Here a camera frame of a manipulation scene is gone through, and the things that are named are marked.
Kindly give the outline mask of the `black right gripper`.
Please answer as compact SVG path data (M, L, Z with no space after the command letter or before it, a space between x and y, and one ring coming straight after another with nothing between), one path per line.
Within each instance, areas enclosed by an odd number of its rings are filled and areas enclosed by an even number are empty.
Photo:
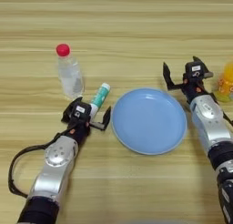
M196 97L208 95L208 91L204 88L203 81L198 79L206 79L213 77L213 73L208 70L207 66L200 58L198 58L197 56L193 56L193 61L194 61L194 65L192 66L192 77L197 79L190 80L184 78L183 84L177 84L177 85L175 85L171 79L168 65L166 63L163 63L163 77L166 81L167 89L168 90L181 89L183 94L186 96L187 102L189 104Z

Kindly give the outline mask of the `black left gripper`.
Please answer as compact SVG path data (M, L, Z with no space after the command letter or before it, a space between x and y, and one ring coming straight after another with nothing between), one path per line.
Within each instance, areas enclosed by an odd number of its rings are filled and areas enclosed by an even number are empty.
M61 121L67 124L66 136L71 137L78 145L82 145L85 142L90 133L90 126L101 131L105 131L111 118L111 107L109 107L103 115L102 121L95 122L94 118L96 116L96 113L98 112L98 106L92 106L90 117L71 116L76 102L81 100L82 97L78 97L77 99L72 101L63 112L63 116L61 118Z

